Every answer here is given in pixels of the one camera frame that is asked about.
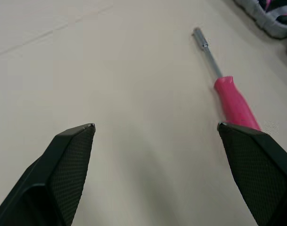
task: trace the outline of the screwdriver shaft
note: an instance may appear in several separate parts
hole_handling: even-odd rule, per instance
[[[218,78],[222,78],[223,77],[223,74],[222,72],[220,71],[209,47],[208,47],[208,43],[201,31],[200,28],[195,28],[194,29],[194,32],[193,32],[193,36],[195,37],[199,47],[205,52],[206,54],[206,57],[208,59],[208,62],[211,64],[211,66],[213,67],[214,69],[214,72],[216,73],[216,75],[218,76]]]

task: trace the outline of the white floor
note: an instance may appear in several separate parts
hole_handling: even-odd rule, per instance
[[[287,150],[287,40],[232,0],[0,0],[0,204],[57,133],[94,122],[73,225],[255,226],[196,26]]]

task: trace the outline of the textured rubber pad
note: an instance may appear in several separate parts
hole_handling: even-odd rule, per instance
[[[83,186],[93,142],[94,127],[76,135],[51,175],[49,187],[67,226],[72,224]]]

